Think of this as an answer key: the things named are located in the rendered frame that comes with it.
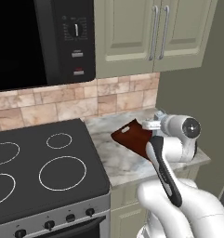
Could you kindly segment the sage green base cupboard door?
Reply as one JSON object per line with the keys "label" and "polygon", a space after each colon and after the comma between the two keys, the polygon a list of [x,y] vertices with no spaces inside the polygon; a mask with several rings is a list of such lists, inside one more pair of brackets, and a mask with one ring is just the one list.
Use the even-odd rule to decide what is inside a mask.
{"label": "sage green base cupboard door", "polygon": [[123,207],[111,212],[111,238],[137,238],[144,225],[146,210],[138,207]]}

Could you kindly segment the black microwave oven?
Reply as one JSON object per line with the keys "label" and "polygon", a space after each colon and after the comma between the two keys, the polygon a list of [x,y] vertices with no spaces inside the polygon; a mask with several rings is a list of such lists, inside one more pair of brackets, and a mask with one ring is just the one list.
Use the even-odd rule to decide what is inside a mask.
{"label": "black microwave oven", "polygon": [[[54,20],[62,80],[59,85],[93,80],[96,77],[94,0],[55,0]],[[79,26],[78,37],[73,35],[75,23]]]}

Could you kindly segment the sage green drawer front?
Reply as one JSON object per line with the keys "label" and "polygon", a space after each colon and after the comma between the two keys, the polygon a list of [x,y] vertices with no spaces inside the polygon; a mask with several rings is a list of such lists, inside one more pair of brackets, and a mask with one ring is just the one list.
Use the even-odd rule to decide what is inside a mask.
{"label": "sage green drawer front", "polygon": [[111,187],[111,209],[132,205],[138,201],[138,184],[126,183]]}

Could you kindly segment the black microwave door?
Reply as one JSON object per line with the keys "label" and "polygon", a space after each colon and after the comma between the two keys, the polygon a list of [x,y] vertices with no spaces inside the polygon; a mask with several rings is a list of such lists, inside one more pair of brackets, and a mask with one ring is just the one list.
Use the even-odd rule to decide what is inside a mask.
{"label": "black microwave door", "polygon": [[55,0],[0,0],[0,91],[62,83]]}

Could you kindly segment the dark red tray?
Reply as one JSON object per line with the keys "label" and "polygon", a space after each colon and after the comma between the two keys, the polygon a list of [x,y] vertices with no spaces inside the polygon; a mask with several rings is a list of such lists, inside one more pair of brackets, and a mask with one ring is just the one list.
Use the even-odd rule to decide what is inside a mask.
{"label": "dark red tray", "polygon": [[149,160],[146,154],[146,144],[152,137],[152,131],[143,129],[136,119],[111,133],[111,137],[117,143]]}

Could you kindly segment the black hob stove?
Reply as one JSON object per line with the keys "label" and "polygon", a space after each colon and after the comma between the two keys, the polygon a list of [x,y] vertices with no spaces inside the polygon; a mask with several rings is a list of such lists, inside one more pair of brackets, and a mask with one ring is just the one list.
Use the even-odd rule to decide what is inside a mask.
{"label": "black hob stove", "polygon": [[0,238],[49,233],[49,220],[57,231],[102,216],[110,230],[110,211],[110,181],[82,120],[0,132]]}

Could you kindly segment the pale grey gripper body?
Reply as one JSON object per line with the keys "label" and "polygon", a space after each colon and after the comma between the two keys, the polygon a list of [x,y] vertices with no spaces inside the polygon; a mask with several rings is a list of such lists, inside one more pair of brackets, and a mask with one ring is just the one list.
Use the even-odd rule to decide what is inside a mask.
{"label": "pale grey gripper body", "polygon": [[145,130],[159,130],[161,128],[161,122],[154,120],[145,120],[142,123],[142,128]]}

